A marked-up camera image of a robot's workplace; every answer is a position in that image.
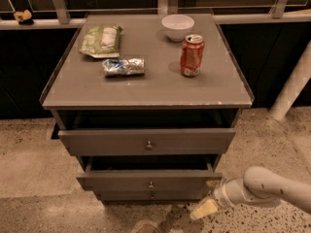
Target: white pole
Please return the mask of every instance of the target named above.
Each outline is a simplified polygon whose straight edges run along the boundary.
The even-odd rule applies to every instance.
[[[294,67],[289,79],[284,84],[279,96],[270,109],[270,114],[282,120],[311,78],[311,41]]]

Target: open drawer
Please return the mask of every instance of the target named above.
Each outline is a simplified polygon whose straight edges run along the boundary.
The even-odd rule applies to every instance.
[[[85,190],[102,201],[200,200],[212,170],[208,155],[91,157],[86,172],[77,177]]]
[[[71,155],[161,155],[225,153],[232,128],[61,130]]]

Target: bowl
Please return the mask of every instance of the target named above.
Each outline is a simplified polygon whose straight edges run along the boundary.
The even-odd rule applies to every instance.
[[[194,20],[185,15],[170,15],[162,19],[166,36],[173,42],[181,42],[191,33]]]

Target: speckled floor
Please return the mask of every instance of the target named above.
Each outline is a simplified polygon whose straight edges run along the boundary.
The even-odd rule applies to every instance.
[[[76,181],[81,168],[59,140],[54,121],[0,120],[0,232],[311,232],[311,216],[236,206],[192,221],[193,204],[103,205]],[[244,110],[218,170],[241,176],[253,165],[311,183],[311,108],[292,108],[281,122],[267,109]]]

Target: soda can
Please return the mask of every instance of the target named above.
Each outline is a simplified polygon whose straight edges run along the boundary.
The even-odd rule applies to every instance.
[[[181,73],[187,77],[195,77],[200,73],[205,43],[203,37],[197,34],[186,36],[182,45],[180,60]]]

